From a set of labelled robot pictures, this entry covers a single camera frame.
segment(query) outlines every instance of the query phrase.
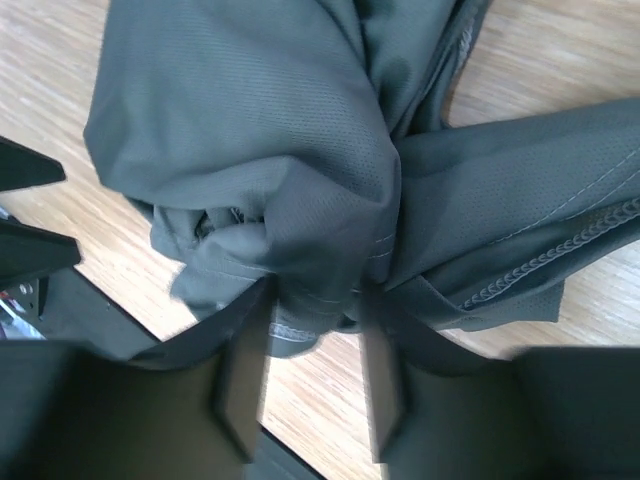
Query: wooden floor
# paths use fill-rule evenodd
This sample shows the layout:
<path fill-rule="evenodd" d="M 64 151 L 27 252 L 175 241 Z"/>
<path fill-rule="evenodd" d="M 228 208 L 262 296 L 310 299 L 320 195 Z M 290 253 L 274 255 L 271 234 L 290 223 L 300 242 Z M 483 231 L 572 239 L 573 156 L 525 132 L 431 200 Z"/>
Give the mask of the wooden floor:
<path fill-rule="evenodd" d="M 0 0 L 0 134 L 59 159 L 65 184 L 0 196 L 23 221 L 80 240 L 80 270 L 166 337 L 191 317 L 168 298 L 178 265 L 148 247 L 149 226 L 101 188 L 83 148 L 107 0 Z M 640 0 L 495 0 L 453 97 L 455 125 L 640 95 Z M 524 344 L 640 345 L 640 244 L 567 283 L 558 325 L 454 338 L 505 354 Z M 271 362 L 264 423 L 330 479 L 376 479 L 357 337 Z"/>

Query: gray garment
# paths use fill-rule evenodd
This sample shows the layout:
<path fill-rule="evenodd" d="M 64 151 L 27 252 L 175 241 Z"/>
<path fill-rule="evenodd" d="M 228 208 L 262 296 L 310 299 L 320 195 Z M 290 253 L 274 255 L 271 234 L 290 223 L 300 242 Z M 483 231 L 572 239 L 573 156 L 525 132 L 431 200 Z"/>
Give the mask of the gray garment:
<path fill-rule="evenodd" d="M 172 294 L 203 318 L 277 274 L 278 356 L 361 281 L 438 328 L 556 318 L 640 236 L 640 101 L 447 129 L 488 4 L 112 0 L 85 140 L 185 264 Z"/>

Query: stitched seam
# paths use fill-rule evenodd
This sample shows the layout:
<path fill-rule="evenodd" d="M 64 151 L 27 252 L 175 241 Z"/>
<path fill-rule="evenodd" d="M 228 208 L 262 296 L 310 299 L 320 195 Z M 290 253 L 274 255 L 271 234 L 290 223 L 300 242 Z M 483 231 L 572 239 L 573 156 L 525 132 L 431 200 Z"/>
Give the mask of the stitched seam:
<path fill-rule="evenodd" d="M 635 150 L 632 150 L 631 153 L 629 153 L 625 158 L 623 158 L 620 163 L 618 163 L 616 166 L 612 167 L 609 171 L 607 171 L 606 173 L 604 173 L 600 178 L 598 178 L 597 180 L 595 180 L 594 182 L 590 183 L 589 185 L 587 185 L 586 187 L 584 187 L 582 190 L 580 190 L 578 193 L 576 193 L 575 195 L 573 195 L 571 198 L 569 198 L 569 200 L 567 200 L 566 202 L 564 202 L 562 205 L 560 205 L 559 207 L 555 208 L 553 211 L 551 211 L 550 213 L 548 213 L 547 215 L 545 215 L 544 217 L 542 217 L 540 220 L 537 220 L 535 222 L 533 222 L 531 225 L 527 225 L 526 227 L 521 228 L 520 230 L 513 232 L 505 237 L 502 237 L 498 240 L 495 240 L 493 242 L 491 242 L 492 245 L 496 244 L 496 243 L 500 243 L 503 242 L 505 240 L 510 239 L 511 237 L 518 235 L 522 232 L 525 232 L 537 225 L 540 225 L 542 222 L 544 222 L 545 220 L 548 220 L 550 217 L 552 217 L 553 215 L 555 215 L 556 213 L 558 213 L 560 210 L 562 210 L 564 207 L 566 207 L 569 203 L 573 202 L 576 198 L 578 198 L 580 195 L 582 195 L 584 192 L 586 192 L 587 190 L 589 190 L 590 188 L 592 188 L 593 186 L 597 185 L 598 183 L 600 183 L 602 180 L 604 180 L 605 178 L 607 178 L 609 175 L 611 175 L 616 169 L 620 168 L 622 165 L 624 165 L 625 163 L 627 163 L 627 161 L 629 161 L 629 159 L 633 158 L 638 151 L 640 151 L 640 147 L 637 147 Z M 607 198 L 609 195 L 611 195 L 613 192 L 610 192 L 609 194 L 605 195 L 605 197 L 603 199 L 601 199 L 600 201 L 603 201 L 605 198 Z"/>
<path fill-rule="evenodd" d="M 604 215 L 596 222 L 583 229 L 579 234 L 566 242 L 558 245 L 556 248 L 543 253 L 537 258 L 534 258 L 527 263 L 519 266 L 515 270 L 507 273 L 498 280 L 490 283 L 487 287 L 483 288 L 479 293 L 474 294 L 471 298 L 466 300 L 458 307 L 463 310 L 470 310 L 474 306 L 480 303 L 487 302 L 493 298 L 501 295 L 506 290 L 515 285 L 518 281 L 526 277 L 532 272 L 548 265 L 552 261 L 560 258 L 568 253 L 571 253 L 578 248 L 586 245 L 587 243 L 597 239 L 610 230 L 619 227 L 640 216 L 640 198 L 625 202 L 620 207 L 616 208 L 613 212 Z"/>
<path fill-rule="evenodd" d="M 396 234 L 392 233 L 391 235 L 388 235 L 388 236 L 386 236 L 384 238 L 381 238 L 380 240 L 376 240 L 374 243 L 382 243 L 382 242 L 384 242 L 386 240 L 389 240 L 390 238 L 393 238 L 395 236 L 396 236 Z"/>
<path fill-rule="evenodd" d="M 295 342 L 308 342 L 310 340 L 315 340 L 318 338 L 318 335 L 312 332 L 298 330 L 297 328 L 291 328 L 280 323 L 272 323 L 269 326 L 269 335 L 281 340 L 289 340 Z"/>
<path fill-rule="evenodd" d="M 391 253 L 393 253 L 393 249 L 389 250 L 388 252 L 381 253 L 380 255 L 371 255 L 370 257 L 367 257 L 367 259 L 386 257 L 387 255 L 390 255 Z"/>
<path fill-rule="evenodd" d="M 609 193 L 607 193 L 604 197 L 602 197 L 600 200 L 598 200 L 597 202 L 589 205 L 587 208 L 585 208 L 584 210 L 581 210 L 580 212 L 576 213 L 575 215 L 571 215 L 570 217 L 566 218 L 565 220 L 571 220 L 572 218 L 576 218 L 579 217 L 580 215 L 582 215 L 583 213 L 588 212 L 589 210 L 593 209 L 594 207 L 600 205 L 602 202 L 604 202 L 607 198 L 609 198 L 611 195 L 613 195 L 614 193 L 616 193 L 618 190 L 620 190 L 622 187 L 624 187 L 627 183 L 629 183 L 631 180 L 633 180 L 636 175 L 638 175 L 640 173 L 640 170 L 637 170 L 636 172 L 632 173 L 631 175 L 629 175 L 629 177 L 622 182 L 620 185 L 618 185 L 616 188 L 614 188 L 613 190 L 611 190 Z"/>

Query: gray fabric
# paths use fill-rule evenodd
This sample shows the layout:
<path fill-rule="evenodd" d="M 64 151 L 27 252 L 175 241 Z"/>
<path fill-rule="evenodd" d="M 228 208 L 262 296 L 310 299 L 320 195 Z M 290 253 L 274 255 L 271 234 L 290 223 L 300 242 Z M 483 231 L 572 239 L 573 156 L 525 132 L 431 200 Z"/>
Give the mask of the gray fabric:
<path fill-rule="evenodd" d="M 277 274 L 280 356 L 362 280 L 439 328 L 554 319 L 638 238 L 640 100 L 446 129 L 488 4 L 112 0 L 85 140 L 185 264 L 172 294 L 202 318 Z"/>

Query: black plastic part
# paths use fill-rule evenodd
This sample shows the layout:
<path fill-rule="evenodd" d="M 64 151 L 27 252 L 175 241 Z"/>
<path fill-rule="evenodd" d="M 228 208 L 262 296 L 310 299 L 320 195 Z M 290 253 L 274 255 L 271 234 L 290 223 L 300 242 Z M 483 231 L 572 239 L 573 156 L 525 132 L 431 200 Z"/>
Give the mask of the black plastic part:
<path fill-rule="evenodd" d="M 488 360 L 368 294 L 365 383 L 389 480 L 640 478 L 640 349 L 535 348 Z M 386 384 L 404 395 L 395 425 L 380 352 L 393 352 L 398 373 Z"/>
<path fill-rule="evenodd" d="M 64 342 L 1 344 L 1 410 L 12 416 L 2 422 L 4 443 L 23 439 L 12 452 L 10 478 L 241 479 L 255 453 L 248 437 L 259 433 L 274 300 L 275 282 L 259 280 L 224 310 L 131 362 Z M 218 326 L 228 330 L 220 334 Z M 217 390 L 239 381 L 255 395 L 236 409 L 218 409 L 215 397 L 227 393 Z M 38 383 L 49 385 L 48 395 Z M 238 439 L 250 451 L 238 452 Z"/>
<path fill-rule="evenodd" d="M 61 182 L 65 178 L 59 162 L 0 136 L 0 192 Z"/>
<path fill-rule="evenodd" d="M 245 303 L 245 308 L 250 304 L 251 302 Z M 71 339 L 76 342 L 84 342 L 90 345 L 90 348 L 108 352 L 110 355 L 119 359 L 124 360 L 131 358 L 138 352 L 146 351 L 146 354 L 137 356 L 137 363 L 140 363 L 141 366 L 145 364 L 145 368 L 166 368 L 167 362 L 171 363 L 171 361 L 175 361 L 176 358 L 178 358 L 178 360 L 183 359 L 180 353 L 182 349 L 192 348 L 194 345 L 191 341 L 180 345 L 178 344 L 178 340 L 170 346 L 168 346 L 169 344 L 157 344 L 157 339 L 150 332 L 106 297 L 75 269 L 63 270 L 51 276 L 47 308 L 41 320 L 38 322 L 38 330 L 48 339 Z M 203 331 L 197 331 L 196 336 L 201 339 L 200 341 L 206 341 L 207 339 L 206 332 Z M 211 338 L 211 343 L 207 343 L 215 347 L 218 342 L 219 340 Z M 33 360 L 31 355 L 27 354 L 26 351 L 22 351 L 20 358 L 21 360 L 14 358 L 14 362 L 17 360 L 22 363 L 23 366 L 25 363 L 32 366 L 35 365 L 35 360 Z M 24 438 L 21 438 L 21 435 L 18 434 L 18 436 L 16 436 L 16 432 L 18 430 L 27 432 L 32 429 L 32 427 L 29 427 L 21 430 L 18 423 L 21 425 L 24 425 L 24 422 L 28 423 L 30 421 L 29 419 L 37 414 L 37 411 L 41 408 L 25 406 L 20 399 L 23 399 L 25 395 L 27 395 L 29 398 L 34 399 L 34 401 L 39 398 L 40 401 L 43 402 L 42 405 L 44 405 L 52 395 L 51 389 L 56 383 L 52 381 L 52 378 L 57 377 L 55 365 L 58 361 L 56 361 L 56 358 L 55 354 L 49 352 L 47 367 L 43 367 L 42 369 L 27 368 L 24 376 L 16 376 L 16 381 L 21 387 L 15 388 L 14 386 L 8 389 L 7 393 L 0 396 L 0 426 L 2 427 L 0 428 L 0 466 L 6 466 L 9 458 L 13 456 L 11 453 L 15 454 L 17 445 L 25 441 Z M 187 360 L 189 362 L 197 362 L 197 357 L 191 357 Z M 6 371 L 3 368 L 3 365 L 6 367 L 7 365 L 11 365 L 11 363 L 13 362 L 8 363 L 6 359 L 5 361 L 0 361 L 0 384 L 3 386 L 14 384 L 14 382 L 7 379 Z M 242 380 L 241 376 L 234 377 L 231 375 L 231 378 L 236 378 L 239 381 Z M 212 379 L 211 384 L 214 388 L 217 388 L 215 379 Z M 7 408 L 8 403 L 11 401 L 15 402 L 13 405 L 18 405 L 18 402 L 20 402 L 20 406 L 25 408 L 18 409 L 18 411 L 15 408 Z M 246 419 L 234 418 L 233 412 L 230 412 L 229 421 L 218 421 L 219 417 L 216 417 L 217 414 L 215 413 L 215 401 L 216 397 L 213 395 L 211 398 L 211 412 L 216 419 L 215 425 L 228 440 L 225 444 L 229 448 L 229 451 L 235 455 L 234 458 L 236 458 L 238 462 L 244 463 L 247 454 L 241 450 L 239 451 L 237 440 L 230 437 L 230 428 L 236 431 L 242 431 L 242 427 L 238 426 L 238 422 L 246 421 Z M 254 414 L 246 418 L 255 419 L 256 416 Z M 161 417 L 158 421 L 159 424 L 162 425 L 165 419 Z M 191 433 L 187 432 L 185 435 L 184 441 L 190 441 L 188 435 L 191 435 Z M 146 441 L 145 439 L 146 437 L 140 438 L 140 442 L 144 443 Z M 83 451 L 82 445 L 76 445 L 73 453 L 79 456 L 86 454 Z M 117 452 L 114 451 L 113 454 L 110 454 L 112 461 L 116 460 L 116 453 Z M 176 450 L 170 452 L 167 456 L 174 458 L 174 456 L 178 454 L 179 452 Z M 254 449 L 253 457 L 254 463 L 245 467 L 247 480 L 280 480 L 282 478 L 289 480 L 318 480 L 323 478 L 263 427 L 260 428 L 260 432 L 257 435 L 257 445 Z M 7 478 L 6 472 L 3 472 L 1 468 L 0 478 Z M 55 479 L 56 477 L 45 476 L 43 478 Z M 86 478 L 99 479 L 100 477 L 93 476 L 93 472 L 91 472 Z M 215 474 L 209 478 L 226 480 L 225 477 Z"/>
<path fill-rule="evenodd" d="M 71 237 L 0 219 L 0 291 L 76 265 L 80 251 Z"/>

